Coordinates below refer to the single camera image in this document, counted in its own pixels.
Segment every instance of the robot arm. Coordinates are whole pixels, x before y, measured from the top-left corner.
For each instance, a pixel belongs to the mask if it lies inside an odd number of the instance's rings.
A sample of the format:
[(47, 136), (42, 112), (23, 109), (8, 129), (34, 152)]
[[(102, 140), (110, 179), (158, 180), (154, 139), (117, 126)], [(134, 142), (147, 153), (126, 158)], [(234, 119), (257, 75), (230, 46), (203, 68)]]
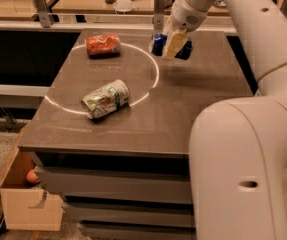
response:
[[(176, 0), (165, 34), (197, 29), (213, 1)], [(193, 125), (198, 239), (286, 240), (281, 174), (287, 167), (287, 19), (272, 0), (225, 1), (264, 97), (214, 104)]]

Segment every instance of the drawer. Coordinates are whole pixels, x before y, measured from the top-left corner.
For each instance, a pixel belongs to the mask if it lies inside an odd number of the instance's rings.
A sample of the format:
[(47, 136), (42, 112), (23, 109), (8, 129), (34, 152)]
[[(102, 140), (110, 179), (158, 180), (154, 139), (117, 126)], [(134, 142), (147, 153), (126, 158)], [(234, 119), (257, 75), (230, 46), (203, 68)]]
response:
[(49, 192), (64, 196), (192, 204), (187, 176), (57, 167), (35, 172)]
[(138, 226), (131, 224), (79, 223), (79, 230), (91, 239), (114, 240), (196, 240), (195, 229)]
[(71, 199), (63, 209), (77, 221), (195, 228), (193, 205), (67, 197)]
[(97, 171), (148, 172), (154, 174), (189, 175), (189, 160), (184, 155), (163, 154), (162, 157), (138, 155), (99, 155), (59, 152), (30, 152), (40, 167), (61, 167)]

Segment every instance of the table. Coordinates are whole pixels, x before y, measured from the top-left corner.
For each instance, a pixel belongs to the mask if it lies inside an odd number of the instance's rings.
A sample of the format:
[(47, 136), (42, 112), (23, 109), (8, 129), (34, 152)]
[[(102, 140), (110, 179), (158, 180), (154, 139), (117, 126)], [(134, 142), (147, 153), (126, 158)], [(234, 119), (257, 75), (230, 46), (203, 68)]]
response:
[[(284, 0), (278, 0), (278, 7)], [(152, 15), (154, 8), (153, 0), (134, 0), (138, 9), (127, 12), (126, 15)], [(60, 0), (53, 6), (54, 13), (76, 13), (76, 14), (115, 14), (111, 4), (105, 3), (105, 0)], [(229, 16), (226, 8), (212, 6), (208, 13), (209, 16), (223, 17)]]
[[(120, 56), (91, 59), (84, 40), (117, 33)], [(251, 96), (223, 32), (194, 32), (189, 60), (151, 56), (149, 30), (85, 29), (60, 69), (19, 148), (47, 190), (91, 237), (195, 239), (189, 134), (217, 101)], [(129, 105), (87, 118), (81, 99), (123, 80)]]

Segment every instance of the cardboard box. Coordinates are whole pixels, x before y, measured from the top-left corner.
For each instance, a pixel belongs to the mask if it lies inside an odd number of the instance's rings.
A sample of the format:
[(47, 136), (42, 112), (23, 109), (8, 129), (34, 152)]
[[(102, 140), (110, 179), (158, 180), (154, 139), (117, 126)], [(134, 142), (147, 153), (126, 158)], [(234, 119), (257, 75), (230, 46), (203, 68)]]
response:
[(17, 144), (25, 128), (0, 168), (1, 202), (7, 229), (59, 231), (62, 221), (62, 199), (43, 189), (33, 189), (26, 174), (34, 168), (29, 153)]

